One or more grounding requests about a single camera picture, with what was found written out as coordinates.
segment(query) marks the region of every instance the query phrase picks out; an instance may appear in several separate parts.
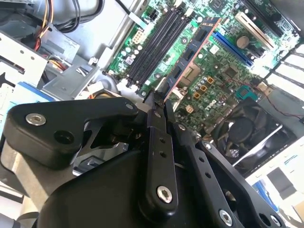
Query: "chip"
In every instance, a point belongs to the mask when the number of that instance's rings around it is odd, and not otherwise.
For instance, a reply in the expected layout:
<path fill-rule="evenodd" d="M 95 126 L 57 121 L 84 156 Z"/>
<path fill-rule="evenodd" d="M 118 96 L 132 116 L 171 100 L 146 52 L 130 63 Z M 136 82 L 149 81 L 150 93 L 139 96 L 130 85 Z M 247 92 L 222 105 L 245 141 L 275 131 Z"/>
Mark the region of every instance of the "chip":
<path fill-rule="evenodd" d="M 238 74 L 238 72 L 230 66 L 224 71 L 224 73 L 231 78 L 235 77 Z"/>
<path fill-rule="evenodd" d="M 185 73 L 181 77 L 181 86 L 190 86 L 193 80 L 200 74 L 200 68 L 195 63 L 190 63 L 190 66 L 186 69 Z"/>
<path fill-rule="evenodd" d="M 226 0 L 211 0 L 209 2 L 210 8 L 214 10 L 214 12 L 220 14 L 224 7 L 227 5 Z"/>

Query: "black wire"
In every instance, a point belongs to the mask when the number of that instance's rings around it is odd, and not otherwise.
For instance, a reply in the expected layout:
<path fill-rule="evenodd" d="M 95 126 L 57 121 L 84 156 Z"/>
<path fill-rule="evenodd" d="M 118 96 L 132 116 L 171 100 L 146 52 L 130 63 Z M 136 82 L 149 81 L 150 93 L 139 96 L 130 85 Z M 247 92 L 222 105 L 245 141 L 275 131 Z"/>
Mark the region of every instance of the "black wire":
<path fill-rule="evenodd" d="M 71 23 L 71 27 L 68 28 L 64 28 L 61 30 L 62 33 L 69 33 L 69 32 L 73 32 L 75 31 L 79 24 L 80 24 L 80 20 L 81 20 L 81 9 L 80 9 L 80 5 L 79 5 L 79 1 L 78 0 L 72 0 L 73 1 L 73 5 L 75 7 L 75 14 L 76 17 L 73 19 L 74 22 Z"/>
<path fill-rule="evenodd" d="M 87 22 L 93 20 L 95 17 L 97 17 L 103 11 L 104 6 L 105 6 L 104 0 L 99 0 L 96 11 L 93 14 L 82 16 L 80 18 L 80 24 L 87 23 Z M 55 25 L 55 26 L 59 31 L 61 31 L 63 29 L 66 29 L 66 28 L 69 28 L 69 27 L 73 26 L 74 22 L 75 22 L 75 19 L 71 19 L 71 20 L 69 20 L 65 23 L 58 24 L 58 25 Z"/>
<path fill-rule="evenodd" d="M 121 8 L 123 8 L 123 10 L 129 15 L 131 12 L 129 11 L 129 9 L 120 1 L 120 0 L 115 0 L 120 6 Z"/>

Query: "screw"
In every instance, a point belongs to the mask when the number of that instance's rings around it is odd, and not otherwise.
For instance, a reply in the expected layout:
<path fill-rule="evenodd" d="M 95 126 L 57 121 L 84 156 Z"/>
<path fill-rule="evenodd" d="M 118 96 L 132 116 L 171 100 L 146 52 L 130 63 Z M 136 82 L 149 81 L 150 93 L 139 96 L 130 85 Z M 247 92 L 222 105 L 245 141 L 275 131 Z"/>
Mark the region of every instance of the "screw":
<path fill-rule="evenodd" d="M 42 126 L 47 122 L 43 115 L 37 113 L 28 114 L 25 119 L 29 124 L 34 126 Z"/>
<path fill-rule="evenodd" d="M 125 106 L 126 106 L 127 108 L 129 108 L 129 109 L 133 109 L 133 106 L 130 105 L 130 104 L 125 104 Z"/>
<path fill-rule="evenodd" d="M 280 227 L 281 226 L 281 223 L 279 222 L 279 220 L 277 220 L 277 218 L 273 215 L 270 215 L 270 218 L 274 221 L 274 223 Z"/>
<path fill-rule="evenodd" d="M 208 150 L 211 150 L 211 146 L 210 146 L 210 144 L 208 144 L 208 143 L 204 143 L 204 146 L 208 149 Z"/>
<path fill-rule="evenodd" d="M 185 128 L 185 126 L 184 126 L 184 125 L 179 124 L 179 127 L 180 127 L 180 129 L 181 129 L 181 130 L 183 130 L 183 131 L 185 131 L 185 130 L 186 130 L 186 128 Z"/>
<path fill-rule="evenodd" d="M 172 202 L 172 193 L 165 186 L 159 186 L 157 188 L 157 195 L 165 203 L 171 203 Z"/>
<path fill-rule="evenodd" d="M 158 118 L 161 118 L 161 115 L 158 112 L 154 113 Z"/>
<path fill-rule="evenodd" d="M 219 216 L 227 226 L 229 226 L 229 227 L 232 226 L 232 224 L 233 224 L 232 218 L 226 211 L 219 210 Z"/>

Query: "black mechanical arm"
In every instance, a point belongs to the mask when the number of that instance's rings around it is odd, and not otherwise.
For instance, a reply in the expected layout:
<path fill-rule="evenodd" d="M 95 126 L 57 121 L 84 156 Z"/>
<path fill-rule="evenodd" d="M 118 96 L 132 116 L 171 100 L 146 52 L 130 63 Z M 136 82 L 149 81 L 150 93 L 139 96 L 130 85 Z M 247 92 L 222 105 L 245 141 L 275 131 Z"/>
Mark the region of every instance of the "black mechanical arm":
<path fill-rule="evenodd" d="M 38 228 L 286 227 L 209 142 L 194 143 L 162 94 L 18 105 L 1 163 L 40 210 Z M 129 148 L 75 177 L 75 157 Z"/>

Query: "cpu fan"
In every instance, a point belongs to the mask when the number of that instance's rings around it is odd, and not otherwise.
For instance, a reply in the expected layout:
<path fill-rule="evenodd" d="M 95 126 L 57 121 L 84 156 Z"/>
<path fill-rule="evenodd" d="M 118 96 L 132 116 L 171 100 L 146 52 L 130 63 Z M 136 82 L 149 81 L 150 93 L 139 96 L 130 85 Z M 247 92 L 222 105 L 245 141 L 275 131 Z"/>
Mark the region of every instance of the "cpu fan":
<path fill-rule="evenodd" d="M 231 164 L 247 155 L 236 167 L 242 172 L 253 169 L 258 161 L 271 156 L 289 140 L 288 130 L 250 98 L 237 105 L 211 135 Z"/>

